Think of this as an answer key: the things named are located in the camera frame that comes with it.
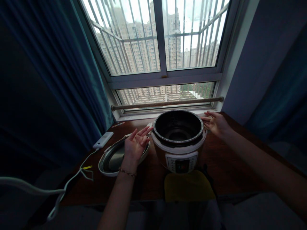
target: wooden rod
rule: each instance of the wooden rod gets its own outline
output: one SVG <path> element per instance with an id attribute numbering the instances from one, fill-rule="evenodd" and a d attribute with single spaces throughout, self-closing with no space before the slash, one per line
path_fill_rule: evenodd
<path id="1" fill-rule="evenodd" d="M 198 99 L 190 101 L 156 102 L 148 104 L 134 104 L 134 105 L 121 105 L 121 106 L 111 105 L 111 110 L 115 111 L 120 109 L 137 109 L 137 108 L 157 107 L 157 106 L 166 106 L 166 105 L 194 104 L 194 103 L 205 103 L 205 102 L 216 102 L 216 101 L 223 102 L 224 97 Z"/>

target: window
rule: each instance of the window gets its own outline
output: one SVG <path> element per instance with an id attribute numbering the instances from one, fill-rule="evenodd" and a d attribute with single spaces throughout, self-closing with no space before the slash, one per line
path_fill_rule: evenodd
<path id="1" fill-rule="evenodd" d="M 158 102 L 190 101 L 212 97 L 214 82 L 203 82 L 184 85 L 171 85 L 147 88 L 120 89 L 117 94 L 123 105 L 150 104 Z M 174 106 L 157 106 L 151 109 L 165 109 Z M 127 109 L 140 111 L 148 108 Z"/>
<path id="2" fill-rule="evenodd" d="M 79 1 L 119 105 L 214 97 L 239 0 Z"/>

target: bracelet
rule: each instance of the bracelet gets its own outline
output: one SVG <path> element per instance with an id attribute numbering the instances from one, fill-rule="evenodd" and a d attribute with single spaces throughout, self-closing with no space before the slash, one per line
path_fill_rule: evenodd
<path id="1" fill-rule="evenodd" d="M 127 171 L 123 170 L 122 168 L 119 168 L 119 171 L 122 172 L 122 173 L 125 173 L 125 174 L 127 174 L 127 175 L 129 175 L 129 176 L 132 176 L 132 177 L 136 177 L 136 176 L 137 176 L 136 173 L 135 173 L 135 174 L 132 174 L 132 173 L 130 173 L 130 172 L 127 172 Z"/>

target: rice cooker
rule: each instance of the rice cooker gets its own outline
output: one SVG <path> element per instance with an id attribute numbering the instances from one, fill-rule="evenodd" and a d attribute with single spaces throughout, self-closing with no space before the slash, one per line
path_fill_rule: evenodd
<path id="1" fill-rule="evenodd" d="M 151 135 L 160 163 L 173 173 L 189 173 L 197 163 L 207 131 L 196 114 L 172 110 L 156 118 Z"/>

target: wooden table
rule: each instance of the wooden table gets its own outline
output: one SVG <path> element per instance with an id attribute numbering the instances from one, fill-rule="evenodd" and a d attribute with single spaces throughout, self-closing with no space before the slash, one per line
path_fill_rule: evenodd
<path id="1" fill-rule="evenodd" d="M 266 144 L 261 142 L 255 135 L 225 113 L 221 112 L 221 114 L 225 116 L 229 125 L 236 132 L 302 175 L 299 170 L 289 164 Z M 94 171 L 94 182 L 80 176 L 72 189 L 62 200 L 61 205 L 105 204 L 110 196 L 116 177 L 106 177 L 98 170 L 98 162 L 104 150 L 123 138 L 124 135 L 133 132 L 135 128 L 141 130 L 148 123 L 153 121 L 154 119 L 126 121 L 122 125 L 110 128 L 108 131 L 114 132 L 114 135 L 104 148 L 93 154 L 84 164 L 84 166 L 93 166 L 91 170 Z M 207 135 L 203 152 L 199 154 L 198 157 L 200 158 L 200 166 L 204 163 L 207 164 L 208 173 L 214 179 L 214 188 L 217 195 L 222 200 L 233 202 L 233 198 L 243 199 L 251 194 L 269 191 L 268 186 L 258 178 L 250 167 L 237 157 L 222 140 L 212 133 Z M 75 168 L 73 173 L 77 172 L 78 168 L 79 166 Z M 134 183 L 132 200 L 150 201 L 163 199 L 163 183 L 167 173 L 167 169 L 159 163 L 154 145 L 151 144 L 146 159 L 138 167 L 138 176 Z"/>

